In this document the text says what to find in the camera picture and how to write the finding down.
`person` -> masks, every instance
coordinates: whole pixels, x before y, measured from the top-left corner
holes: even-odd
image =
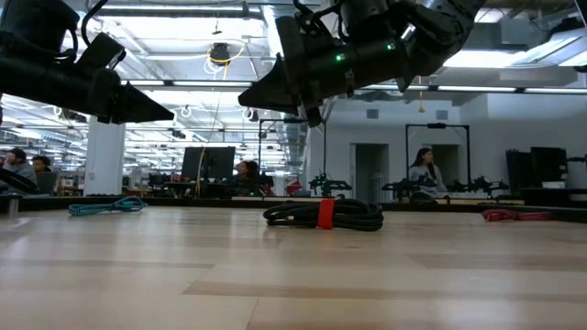
[[[434,155],[431,148],[421,148],[415,156],[414,163],[410,167],[409,180],[418,181],[422,177],[434,181],[436,187],[421,186],[420,190],[426,193],[437,195],[447,191],[447,187],[442,181],[442,174],[436,165],[434,165]]]
[[[49,159],[47,156],[38,155],[33,157],[33,168],[35,169],[35,173],[51,173],[49,166],[51,166],[51,159]]]
[[[232,180],[237,195],[257,194],[259,191],[259,164],[250,160],[241,161],[235,168],[237,175]]]
[[[6,153],[4,168],[37,183],[35,170],[27,161],[27,153],[21,148],[13,148]],[[0,186],[8,187],[9,193],[26,194],[15,187],[9,186],[4,181],[0,181]]]

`man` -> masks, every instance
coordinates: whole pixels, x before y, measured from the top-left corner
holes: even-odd
[[[47,158],[47,156],[35,156],[33,157],[33,168],[35,169],[35,173],[51,173],[51,159]]]
[[[8,151],[6,153],[4,168],[31,180],[34,183],[37,183],[37,175],[35,174],[35,170],[28,163],[27,153],[23,149],[13,148],[12,150]],[[23,195],[26,194],[25,192],[21,192],[20,190],[9,186],[3,181],[0,181],[0,186],[8,187],[9,193],[19,193]]]

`red velcro strap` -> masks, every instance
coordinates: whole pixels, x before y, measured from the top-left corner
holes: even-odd
[[[326,198],[320,202],[320,213],[318,214],[318,227],[332,229],[332,217],[334,216],[334,198]]]

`white pillar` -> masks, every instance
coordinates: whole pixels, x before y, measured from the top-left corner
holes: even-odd
[[[102,124],[92,116],[83,195],[122,193],[125,125]]]

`coiled teal cable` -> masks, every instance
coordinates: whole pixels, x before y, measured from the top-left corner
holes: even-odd
[[[73,204],[67,211],[73,216],[86,216],[112,211],[138,212],[146,206],[147,204],[138,197],[127,197],[109,204]]]

